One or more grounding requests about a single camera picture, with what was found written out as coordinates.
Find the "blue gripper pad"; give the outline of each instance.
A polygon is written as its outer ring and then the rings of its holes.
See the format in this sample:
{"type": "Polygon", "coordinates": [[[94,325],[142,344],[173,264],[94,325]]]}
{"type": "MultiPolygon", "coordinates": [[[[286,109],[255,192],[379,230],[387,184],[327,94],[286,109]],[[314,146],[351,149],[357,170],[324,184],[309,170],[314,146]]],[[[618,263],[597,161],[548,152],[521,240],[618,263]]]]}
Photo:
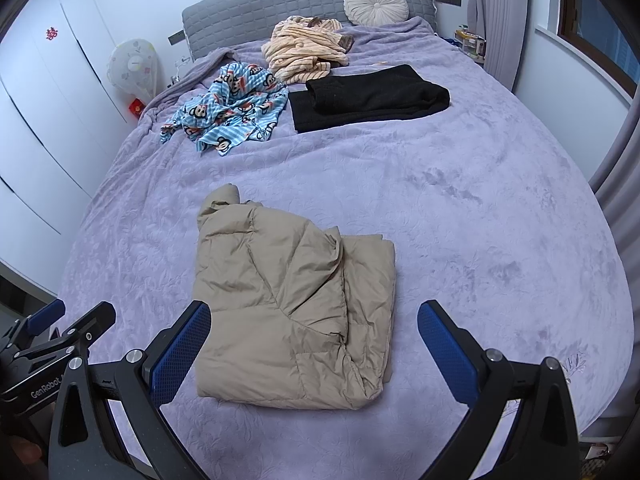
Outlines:
{"type": "Polygon", "coordinates": [[[43,306],[27,320],[27,334],[37,336],[65,315],[65,303],[62,300],[53,300],[43,306]]]}
{"type": "Polygon", "coordinates": [[[478,371],[428,303],[418,310],[418,331],[454,398],[472,408],[478,400],[478,371]]]}
{"type": "Polygon", "coordinates": [[[151,370],[149,397],[156,408],[174,400],[210,329],[211,312],[203,303],[151,370]]]}

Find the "screw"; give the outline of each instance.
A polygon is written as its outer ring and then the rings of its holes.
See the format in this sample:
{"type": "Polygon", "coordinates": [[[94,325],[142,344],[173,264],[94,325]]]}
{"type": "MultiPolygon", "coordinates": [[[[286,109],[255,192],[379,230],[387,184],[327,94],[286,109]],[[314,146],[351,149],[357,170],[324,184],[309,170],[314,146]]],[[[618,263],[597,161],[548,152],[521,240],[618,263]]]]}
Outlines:
{"type": "Polygon", "coordinates": [[[81,367],[82,365],[82,359],[79,357],[74,357],[73,359],[71,359],[71,361],[69,361],[69,368],[71,368],[72,370],[76,370],[76,368],[81,367]]]}
{"type": "Polygon", "coordinates": [[[137,363],[140,359],[142,359],[142,350],[135,349],[127,352],[127,361],[130,363],[137,363]]]}
{"type": "Polygon", "coordinates": [[[486,351],[486,356],[489,358],[489,361],[492,361],[494,363],[497,363],[498,361],[502,361],[502,358],[504,357],[502,355],[502,352],[500,352],[499,350],[496,350],[495,348],[489,348],[486,351]]]}
{"type": "Polygon", "coordinates": [[[547,368],[549,368],[549,370],[558,370],[558,368],[560,367],[560,363],[555,357],[547,357],[545,359],[545,365],[547,368]]]}

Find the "gray upholstered headboard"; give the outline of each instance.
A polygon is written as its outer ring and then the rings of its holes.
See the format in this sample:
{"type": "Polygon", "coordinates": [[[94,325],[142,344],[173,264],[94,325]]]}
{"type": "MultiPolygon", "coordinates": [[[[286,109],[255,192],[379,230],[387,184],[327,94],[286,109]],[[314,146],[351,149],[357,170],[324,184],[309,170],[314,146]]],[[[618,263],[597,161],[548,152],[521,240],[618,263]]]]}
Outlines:
{"type": "MultiPolygon", "coordinates": [[[[347,23],[343,0],[202,0],[182,12],[193,59],[246,41],[265,40],[273,27],[291,16],[321,16],[347,23]]],[[[436,30],[433,0],[407,0],[409,17],[421,16],[436,30]]]]}

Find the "window frame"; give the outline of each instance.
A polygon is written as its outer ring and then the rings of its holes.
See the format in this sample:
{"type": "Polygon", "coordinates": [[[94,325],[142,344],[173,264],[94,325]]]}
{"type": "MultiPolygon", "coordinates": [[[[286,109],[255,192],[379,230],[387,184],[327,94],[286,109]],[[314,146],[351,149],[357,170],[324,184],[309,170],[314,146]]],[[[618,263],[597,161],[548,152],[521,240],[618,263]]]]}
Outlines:
{"type": "Polygon", "coordinates": [[[558,36],[572,44],[583,54],[588,56],[593,62],[609,74],[622,88],[631,96],[636,93],[636,82],[631,79],[624,70],[607,57],[591,43],[578,36],[573,30],[577,16],[576,0],[560,0],[560,23],[558,25],[558,36]]]}

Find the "blue monkey print pajamas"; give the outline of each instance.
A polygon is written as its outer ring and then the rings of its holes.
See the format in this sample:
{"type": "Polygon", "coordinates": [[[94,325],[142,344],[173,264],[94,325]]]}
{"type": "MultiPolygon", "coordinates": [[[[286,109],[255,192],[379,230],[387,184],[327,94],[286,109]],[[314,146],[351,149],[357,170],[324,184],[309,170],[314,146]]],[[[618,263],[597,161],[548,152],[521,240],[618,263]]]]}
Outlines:
{"type": "Polygon", "coordinates": [[[197,151],[214,148],[226,155],[244,140],[269,140],[288,98],[287,86],[267,69],[229,63],[206,94],[187,101],[162,126],[160,142],[182,128],[197,151]]]}

